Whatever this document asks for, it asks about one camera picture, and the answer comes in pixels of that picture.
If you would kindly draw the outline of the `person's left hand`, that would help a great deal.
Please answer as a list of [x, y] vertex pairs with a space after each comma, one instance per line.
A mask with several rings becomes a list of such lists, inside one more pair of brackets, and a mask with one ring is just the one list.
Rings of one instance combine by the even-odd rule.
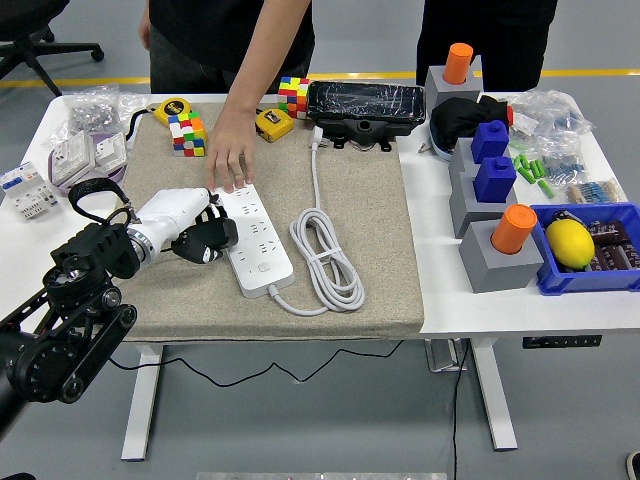
[[209, 139], [205, 185], [225, 192], [252, 184], [255, 177], [256, 109], [225, 105]]

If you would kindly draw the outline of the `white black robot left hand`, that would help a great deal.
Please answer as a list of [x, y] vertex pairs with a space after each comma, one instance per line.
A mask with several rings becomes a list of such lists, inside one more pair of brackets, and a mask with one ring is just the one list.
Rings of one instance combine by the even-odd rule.
[[158, 191], [127, 226], [140, 265], [152, 264], [164, 248], [195, 263], [210, 263], [237, 243], [237, 229], [219, 196], [205, 188]]

